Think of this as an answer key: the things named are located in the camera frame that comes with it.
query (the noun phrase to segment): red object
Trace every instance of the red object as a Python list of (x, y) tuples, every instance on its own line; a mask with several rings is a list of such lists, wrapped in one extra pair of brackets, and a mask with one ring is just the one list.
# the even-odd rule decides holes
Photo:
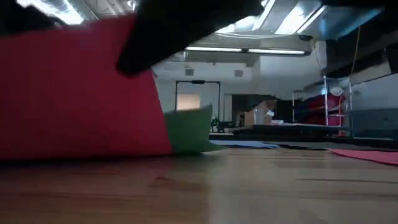
[(398, 165), (398, 152), (355, 151), (344, 149), (332, 149), (331, 151), (341, 156), (365, 159), (390, 165)]
[(153, 73), (116, 70), (133, 22), (0, 39), (0, 159), (171, 154)]

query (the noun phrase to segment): ceiling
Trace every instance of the ceiling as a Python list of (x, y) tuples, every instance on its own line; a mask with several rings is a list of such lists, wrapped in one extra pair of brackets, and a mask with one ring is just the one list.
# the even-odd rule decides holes
[[(140, 0), (18, 0), (20, 2), (41, 2), (51, 5), (59, 12), (69, 9), (80, 19), (72, 22), (113, 17), (133, 12), (139, 8)], [(196, 47), (234, 47), (243, 49), (285, 49), (312, 50), (309, 42), (299, 39), (298, 31), (310, 35), (315, 40), (336, 39), (346, 35), (357, 26), (377, 15), (379, 11), (352, 9), (347, 7), (323, 8), (319, 0), (259, 0), (264, 12), (257, 17), (248, 17), (220, 29), (193, 46)], [(303, 29), (305, 22), (315, 18)], [(258, 59), (256, 54), (188, 52), (184, 57), (170, 58), (187, 62), (246, 63), (251, 67)]]

